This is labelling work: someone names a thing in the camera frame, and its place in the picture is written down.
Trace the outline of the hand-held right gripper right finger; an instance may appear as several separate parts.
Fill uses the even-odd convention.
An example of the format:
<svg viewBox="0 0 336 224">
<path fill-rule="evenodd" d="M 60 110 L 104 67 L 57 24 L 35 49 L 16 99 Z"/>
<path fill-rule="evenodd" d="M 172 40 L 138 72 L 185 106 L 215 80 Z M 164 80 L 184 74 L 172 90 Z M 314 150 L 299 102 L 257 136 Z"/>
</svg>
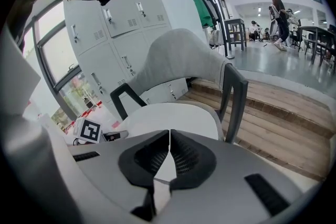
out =
<svg viewBox="0 0 336 224">
<path fill-rule="evenodd" d="M 171 131 L 177 177 L 157 224 L 275 224 L 301 190 L 248 150 Z"/>
</svg>

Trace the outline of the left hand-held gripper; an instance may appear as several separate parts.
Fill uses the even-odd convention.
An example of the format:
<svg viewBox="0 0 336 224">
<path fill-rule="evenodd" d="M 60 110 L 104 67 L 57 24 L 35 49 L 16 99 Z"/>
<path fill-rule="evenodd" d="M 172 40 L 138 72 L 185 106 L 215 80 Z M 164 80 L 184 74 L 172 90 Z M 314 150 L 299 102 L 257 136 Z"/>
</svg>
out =
<svg viewBox="0 0 336 224">
<path fill-rule="evenodd" d="M 73 135 L 81 141 L 101 143 L 106 141 L 104 135 L 111 135 L 113 132 L 114 129 L 106 124 L 88 118 L 77 118 L 74 123 Z M 127 130 L 116 132 L 115 139 L 125 139 L 128 135 Z"/>
</svg>

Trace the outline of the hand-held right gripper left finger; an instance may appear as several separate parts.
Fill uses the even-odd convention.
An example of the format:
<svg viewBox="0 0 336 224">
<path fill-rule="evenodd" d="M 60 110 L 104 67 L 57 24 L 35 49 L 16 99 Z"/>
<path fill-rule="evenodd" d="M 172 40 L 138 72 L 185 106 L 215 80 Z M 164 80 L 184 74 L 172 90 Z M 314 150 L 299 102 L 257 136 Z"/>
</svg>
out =
<svg viewBox="0 0 336 224">
<path fill-rule="evenodd" d="M 87 179 L 127 212 L 152 221 L 154 181 L 170 180 L 170 134 L 159 130 L 100 144 L 70 147 Z"/>
</svg>

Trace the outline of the grey chair black frame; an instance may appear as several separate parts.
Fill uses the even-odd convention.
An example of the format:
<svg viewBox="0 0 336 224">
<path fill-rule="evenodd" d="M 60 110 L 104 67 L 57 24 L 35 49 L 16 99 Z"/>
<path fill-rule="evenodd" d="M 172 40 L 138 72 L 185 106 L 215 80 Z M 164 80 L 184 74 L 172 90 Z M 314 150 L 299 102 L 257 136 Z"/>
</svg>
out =
<svg viewBox="0 0 336 224">
<path fill-rule="evenodd" d="M 215 83 L 222 89 L 220 108 L 196 101 L 177 101 L 177 112 L 192 116 L 196 109 L 207 112 L 215 122 L 216 135 L 220 141 L 233 144 L 244 114 L 248 81 L 227 58 L 210 49 L 190 30 L 179 28 L 158 37 L 150 46 L 140 71 L 129 81 L 110 93 L 110 98 L 122 120 L 128 114 L 120 100 L 127 93 L 139 106 L 144 92 L 173 80 L 201 78 Z"/>
</svg>

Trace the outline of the wooden step platform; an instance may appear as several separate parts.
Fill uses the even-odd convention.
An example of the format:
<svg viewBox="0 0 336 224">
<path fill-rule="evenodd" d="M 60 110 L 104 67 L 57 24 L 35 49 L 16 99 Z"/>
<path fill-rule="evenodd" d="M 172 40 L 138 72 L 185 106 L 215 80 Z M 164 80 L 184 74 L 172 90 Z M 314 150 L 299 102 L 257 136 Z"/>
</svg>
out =
<svg viewBox="0 0 336 224">
<path fill-rule="evenodd" d="M 281 167 L 316 181 L 330 170 L 336 120 L 328 106 L 304 95 L 249 81 L 235 142 Z"/>
</svg>

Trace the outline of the grey metal locker cabinet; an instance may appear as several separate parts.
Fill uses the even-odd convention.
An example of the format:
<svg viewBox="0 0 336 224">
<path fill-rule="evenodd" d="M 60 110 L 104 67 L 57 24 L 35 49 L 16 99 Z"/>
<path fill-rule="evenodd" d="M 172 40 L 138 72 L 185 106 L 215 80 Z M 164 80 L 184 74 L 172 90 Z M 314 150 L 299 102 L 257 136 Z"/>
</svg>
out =
<svg viewBox="0 0 336 224">
<path fill-rule="evenodd" d="M 110 93 L 134 77 L 151 43 L 171 29 L 162 0 L 63 0 L 65 23 L 79 67 L 108 111 Z"/>
</svg>

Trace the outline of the black-framed window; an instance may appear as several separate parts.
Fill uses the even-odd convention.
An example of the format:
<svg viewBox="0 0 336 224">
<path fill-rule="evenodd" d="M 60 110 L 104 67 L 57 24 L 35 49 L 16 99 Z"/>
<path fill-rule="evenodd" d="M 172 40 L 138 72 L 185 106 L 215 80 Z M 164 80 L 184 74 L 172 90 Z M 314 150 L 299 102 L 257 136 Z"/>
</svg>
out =
<svg viewBox="0 0 336 224">
<path fill-rule="evenodd" d="M 25 40 L 25 57 L 40 76 L 30 101 L 34 117 L 49 116 L 60 128 L 113 88 L 113 52 L 97 2 L 59 0 L 34 18 Z"/>
</svg>

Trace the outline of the white hanging bag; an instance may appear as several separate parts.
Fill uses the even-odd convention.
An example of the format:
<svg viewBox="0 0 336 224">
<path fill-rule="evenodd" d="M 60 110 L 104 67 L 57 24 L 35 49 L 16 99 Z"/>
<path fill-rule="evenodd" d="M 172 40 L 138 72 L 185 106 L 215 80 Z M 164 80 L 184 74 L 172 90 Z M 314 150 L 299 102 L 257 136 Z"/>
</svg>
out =
<svg viewBox="0 0 336 224">
<path fill-rule="evenodd" d="M 209 45 L 212 49 L 224 45 L 223 32 L 221 30 L 213 30 L 211 32 Z"/>
</svg>

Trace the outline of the green garment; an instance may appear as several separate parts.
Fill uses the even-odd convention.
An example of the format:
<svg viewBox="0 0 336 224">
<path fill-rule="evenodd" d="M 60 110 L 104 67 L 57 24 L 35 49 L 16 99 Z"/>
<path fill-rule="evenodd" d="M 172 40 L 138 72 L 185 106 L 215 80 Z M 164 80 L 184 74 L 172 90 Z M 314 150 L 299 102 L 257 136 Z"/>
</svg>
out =
<svg viewBox="0 0 336 224">
<path fill-rule="evenodd" d="M 203 0 L 193 0 L 196 9 L 198 11 L 198 15 L 200 17 L 201 20 L 201 24 L 203 28 L 207 28 L 207 27 L 214 27 L 213 24 L 213 20 L 212 17 L 206 7 L 206 5 L 204 4 Z"/>
</svg>

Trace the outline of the person's black clothing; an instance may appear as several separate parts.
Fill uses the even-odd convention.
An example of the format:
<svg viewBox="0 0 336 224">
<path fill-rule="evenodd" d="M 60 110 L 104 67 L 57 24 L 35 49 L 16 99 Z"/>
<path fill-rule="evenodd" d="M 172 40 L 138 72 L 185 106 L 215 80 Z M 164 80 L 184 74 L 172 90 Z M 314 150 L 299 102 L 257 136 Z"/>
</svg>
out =
<svg viewBox="0 0 336 224">
<path fill-rule="evenodd" d="M 15 0 L 7 16 L 9 31 L 20 51 L 24 51 L 24 29 L 36 0 Z"/>
</svg>

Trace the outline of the black-legged white-top table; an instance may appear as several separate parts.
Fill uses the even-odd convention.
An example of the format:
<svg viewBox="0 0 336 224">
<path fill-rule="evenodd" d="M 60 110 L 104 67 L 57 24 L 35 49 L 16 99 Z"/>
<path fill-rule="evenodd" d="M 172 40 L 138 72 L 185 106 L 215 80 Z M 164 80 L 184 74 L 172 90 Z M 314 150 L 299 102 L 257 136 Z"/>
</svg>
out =
<svg viewBox="0 0 336 224">
<path fill-rule="evenodd" d="M 232 46 L 237 47 L 237 45 L 240 45 L 241 51 L 244 51 L 247 47 L 244 21 L 241 18 L 227 19 L 224 20 L 224 26 L 229 51 L 232 50 Z"/>
</svg>

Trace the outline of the long black work table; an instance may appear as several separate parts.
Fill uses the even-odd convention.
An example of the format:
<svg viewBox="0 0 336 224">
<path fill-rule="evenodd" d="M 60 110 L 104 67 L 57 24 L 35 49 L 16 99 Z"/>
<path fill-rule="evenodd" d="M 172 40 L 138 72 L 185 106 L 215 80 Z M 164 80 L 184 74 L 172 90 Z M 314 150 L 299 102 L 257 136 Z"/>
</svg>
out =
<svg viewBox="0 0 336 224">
<path fill-rule="evenodd" d="M 310 45 L 312 63 L 315 61 L 317 52 L 320 51 L 319 66 L 321 67 L 327 51 L 331 53 L 331 50 L 336 42 L 336 34 L 318 26 L 300 26 L 298 30 L 301 33 L 300 42 L 303 38 L 303 32 L 308 32 L 305 38 L 305 42 L 307 45 Z"/>
</svg>

